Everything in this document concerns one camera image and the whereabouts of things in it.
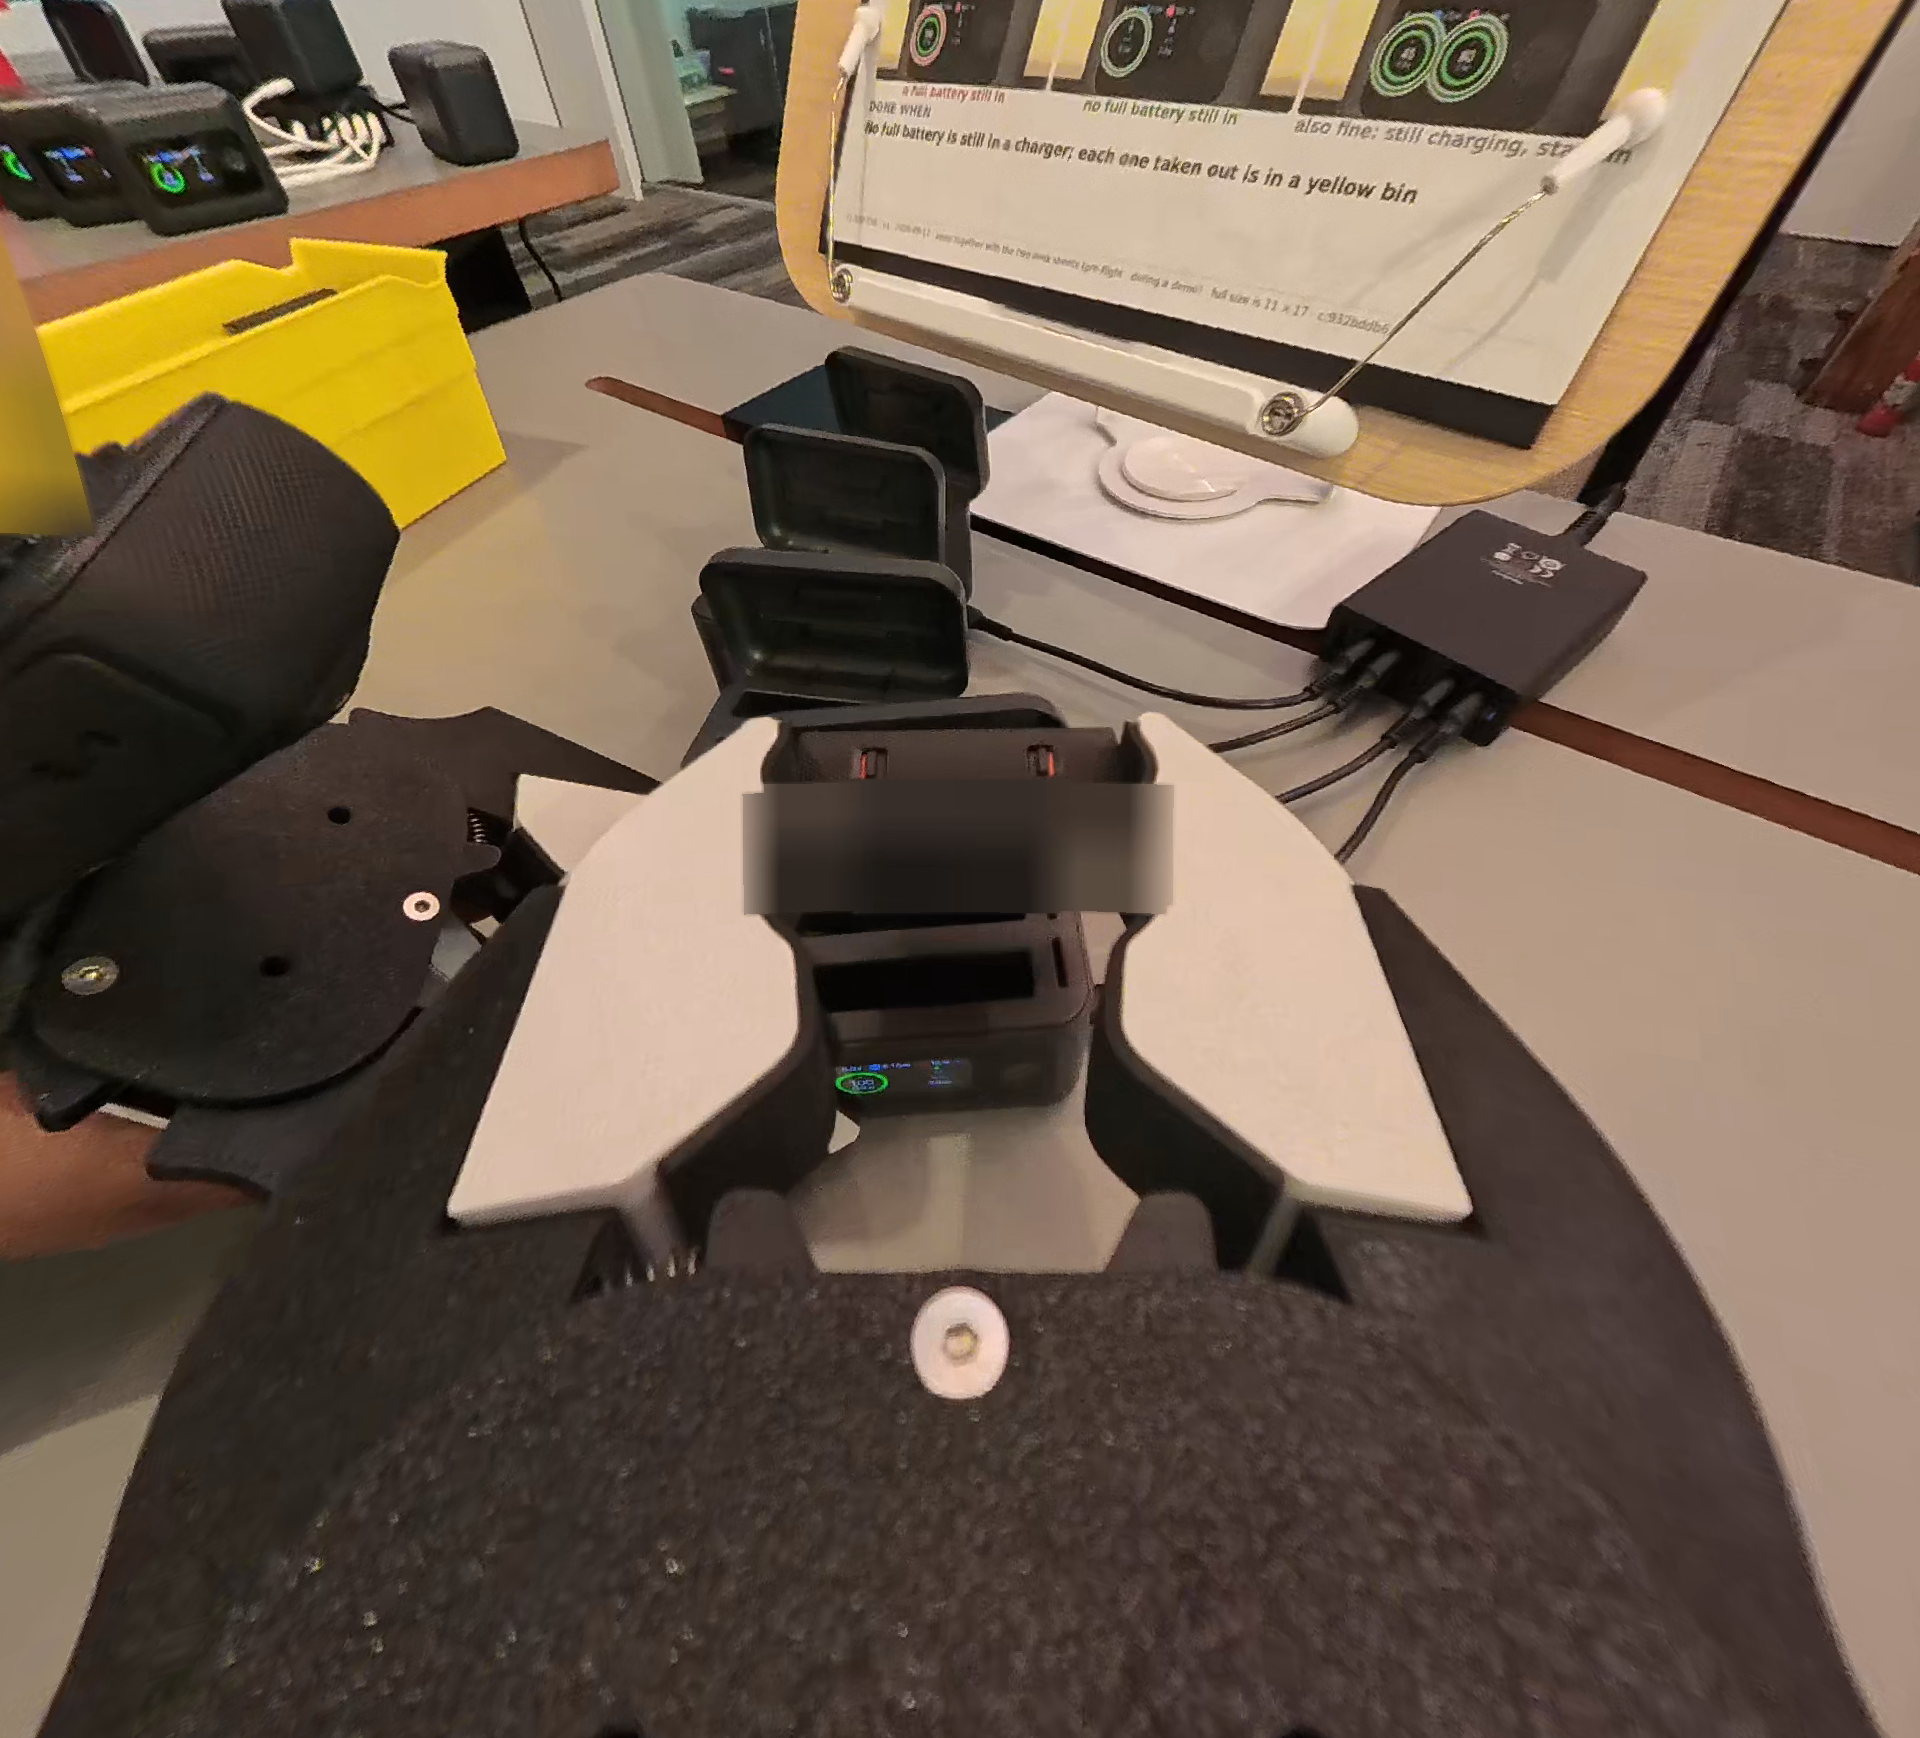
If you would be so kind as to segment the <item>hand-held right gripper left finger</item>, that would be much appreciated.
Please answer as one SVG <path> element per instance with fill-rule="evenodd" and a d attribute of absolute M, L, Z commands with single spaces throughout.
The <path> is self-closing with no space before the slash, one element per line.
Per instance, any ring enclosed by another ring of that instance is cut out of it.
<path fill-rule="evenodd" d="M 613 1212 L 706 1230 L 732 1191 L 829 1161 L 829 1036 L 791 937 L 748 908 L 754 718 L 631 803 L 568 867 L 444 1210 L 497 1228 Z"/>

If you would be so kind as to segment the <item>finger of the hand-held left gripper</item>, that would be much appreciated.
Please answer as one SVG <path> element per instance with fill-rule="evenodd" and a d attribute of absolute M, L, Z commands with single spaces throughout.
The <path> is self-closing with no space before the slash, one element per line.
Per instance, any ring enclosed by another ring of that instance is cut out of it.
<path fill-rule="evenodd" d="M 556 873 L 571 873 L 646 791 L 613 791 L 544 775 L 520 775 L 515 791 L 515 831 Z"/>

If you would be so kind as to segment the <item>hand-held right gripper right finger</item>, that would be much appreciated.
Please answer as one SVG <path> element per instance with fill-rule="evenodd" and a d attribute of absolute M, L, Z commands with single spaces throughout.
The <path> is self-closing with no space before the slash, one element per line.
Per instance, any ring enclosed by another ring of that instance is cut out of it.
<path fill-rule="evenodd" d="M 1474 1200 L 1347 870 L 1159 713 L 1127 729 L 1165 815 L 1166 905 L 1106 960 L 1084 1089 L 1099 1161 L 1214 1230 L 1282 1206 L 1460 1225 Z"/>

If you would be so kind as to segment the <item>yellow plastic bin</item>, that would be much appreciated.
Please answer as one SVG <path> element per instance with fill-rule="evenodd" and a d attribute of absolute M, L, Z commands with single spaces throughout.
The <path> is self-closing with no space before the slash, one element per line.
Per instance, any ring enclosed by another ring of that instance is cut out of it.
<path fill-rule="evenodd" d="M 243 337 L 228 316 L 314 287 L 337 296 Z M 44 322 L 82 451 L 127 445 L 205 393 L 265 410 L 346 461 L 410 526 L 504 465 L 444 252 L 292 240 L 289 263 L 217 263 Z"/>

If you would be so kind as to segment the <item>black battery charger case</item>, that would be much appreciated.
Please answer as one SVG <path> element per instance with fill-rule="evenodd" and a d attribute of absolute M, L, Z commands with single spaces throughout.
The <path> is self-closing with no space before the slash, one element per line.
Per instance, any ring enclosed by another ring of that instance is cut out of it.
<path fill-rule="evenodd" d="M 130 89 L 94 100 L 85 115 L 125 210 L 160 237 L 289 210 L 239 103 L 217 87 Z"/>
<path fill-rule="evenodd" d="M 744 435 L 740 451 L 765 550 L 933 562 L 971 584 L 971 532 L 958 487 L 923 448 L 763 424 Z"/>
<path fill-rule="evenodd" d="M 933 457 L 951 503 L 972 503 L 986 489 L 986 406 L 972 383 L 859 349 L 826 354 L 825 375 L 840 432 Z"/>
<path fill-rule="evenodd" d="M 115 89 L 89 87 L 3 96 L 1 202 L 10 214 L 78 228 L 135 219 L 94 118 L 117 96 Z"/>
<path fill-rule="evenodd" d="M 940 564 L 720 550 L 694 629 L 718 686 L 682 764 L 784 711 L 968 696 L 967 599 Z M 1088 1048 L 1074 912 L 817 909 L 787 924 L 854 1123 L 1061 1103 Z"/>

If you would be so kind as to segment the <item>black battery blue stripe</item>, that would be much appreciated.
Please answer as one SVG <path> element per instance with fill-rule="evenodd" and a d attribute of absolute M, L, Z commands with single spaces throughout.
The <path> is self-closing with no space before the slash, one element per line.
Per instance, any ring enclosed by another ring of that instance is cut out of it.
<path fill-rule="evenodd" d="M 984 694 L 784 711 L 763 782 L 1055 780 L 1146 787 L 1132 727 L 1073 727 L 1038 694 Z"/>

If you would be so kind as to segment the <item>person's left hand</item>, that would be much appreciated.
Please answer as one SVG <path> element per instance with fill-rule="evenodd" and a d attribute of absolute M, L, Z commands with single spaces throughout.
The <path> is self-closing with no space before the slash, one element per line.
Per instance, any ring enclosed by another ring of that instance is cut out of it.
<path fill-rule="evenodd" d="M 153 1177 L 152 1140 L 137 1123 L 102 1115 L 47 1134 L 3 1083 L 3 1262 L 117 1246 L 251 1204 L 228 1186 Z"/>

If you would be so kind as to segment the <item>black charging hub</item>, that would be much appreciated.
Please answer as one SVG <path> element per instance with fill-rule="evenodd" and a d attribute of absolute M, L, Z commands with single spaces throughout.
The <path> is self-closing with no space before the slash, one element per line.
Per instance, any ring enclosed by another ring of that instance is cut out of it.
<path fill-rule="evenodd" d="M 1337 603 L 1319 654 L 1337 663 L 1365 647 L 1358 669 L 1372 669 L 1388 652 L 1376 682 L 1388 700 L 1411 703 L 1437 680 L 1448 699 L 1483 699 L 1471 734 L 1490 743 L 1598 648 L 1645 581 L 1591 550 L 1584 524 L 1538 532 L 1471 511 Z"/>

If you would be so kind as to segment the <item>dark flat mat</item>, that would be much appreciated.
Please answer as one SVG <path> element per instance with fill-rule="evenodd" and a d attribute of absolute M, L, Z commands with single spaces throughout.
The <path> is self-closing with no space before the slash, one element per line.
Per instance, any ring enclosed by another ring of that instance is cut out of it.
<path fill-rule="evenodd" d="M 1010 410 L 1006 408 L 988 406 L 986 403 L 984 406 L 986 406 L 988 432 L 1010 418 Z M 725 430 L 734 442 L 743 442 L 751 430 L 763 428 L 763 426 L 789 426 L 789 428 L 801 428 L 801 430 L 844 435 L 837 426 L 834 412 L 831 406 L 825 362 L 814 365 L 813 369 L 789 380 L 782 380 L 781 385 L 775 385 L 772 388 L 763 391 L 754 395 L 753 398 L 744 400 L 743 405 L 730 406 L 725 412 Z"/>

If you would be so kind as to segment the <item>wooden work table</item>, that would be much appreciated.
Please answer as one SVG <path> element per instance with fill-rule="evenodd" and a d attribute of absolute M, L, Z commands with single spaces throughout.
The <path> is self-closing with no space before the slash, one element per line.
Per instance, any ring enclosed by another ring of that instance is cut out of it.
<path fill-rule="evenodd" d="M 517 132 L 517 158 L 449 167 L 400 131 L 378 167 L 296 190 L 285 214 L 180 237 L 140 223 L 73 228 L 1 214 L 1 245 L 42 325 L 217 263 L 282 266 L 300 239 L 425 249 L 623 190 L 608 141 L 525 121 Z"/>

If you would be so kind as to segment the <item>white base mat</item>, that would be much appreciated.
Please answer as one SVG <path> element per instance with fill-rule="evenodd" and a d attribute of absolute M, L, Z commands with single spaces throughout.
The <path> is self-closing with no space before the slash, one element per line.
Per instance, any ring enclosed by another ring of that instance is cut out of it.
<path fill-rule="evenodd" d="M 974 511 L 1166 590 L 1298 630 L 1321 629 L 1337 603 L 1413 550 L 1437 514 L 1431 504 L 1331 487 L 1319 507 L 1264 504 L 1221 523 L 1138 517 L 1096 487 L 1099 408 L 1046 395 L 991 430 L 991 476 Z"/>

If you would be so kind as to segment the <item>white clip bar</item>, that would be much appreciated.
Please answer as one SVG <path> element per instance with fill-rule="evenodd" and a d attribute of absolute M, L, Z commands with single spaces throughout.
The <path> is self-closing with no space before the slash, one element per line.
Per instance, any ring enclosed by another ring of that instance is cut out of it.
<path fill-rule="evenodd" d="M 977 296 L 893 272 L 833 263 L 829 295 L 863 325 L 1086 403 L 1194 435 L 1282 451 L 1309 461 L 1350 454 L 1354 406 L 1331 395 L 1259 378 L 1225 365 L 1073 331 Z"/>

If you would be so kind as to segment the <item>red fire extinguisher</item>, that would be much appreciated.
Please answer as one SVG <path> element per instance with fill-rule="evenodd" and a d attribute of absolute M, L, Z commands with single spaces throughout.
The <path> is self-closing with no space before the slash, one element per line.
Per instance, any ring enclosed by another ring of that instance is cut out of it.
<path fill-rule="evenodd" d="M 1917 406 L 1917 251 L 1899 256 L 1873 305 L 1859 312 L 1862 356 L 1869 377 L 1885 385 L 1859 412 L 1862 436 L 1887 439 L 1915 416 Z"/>

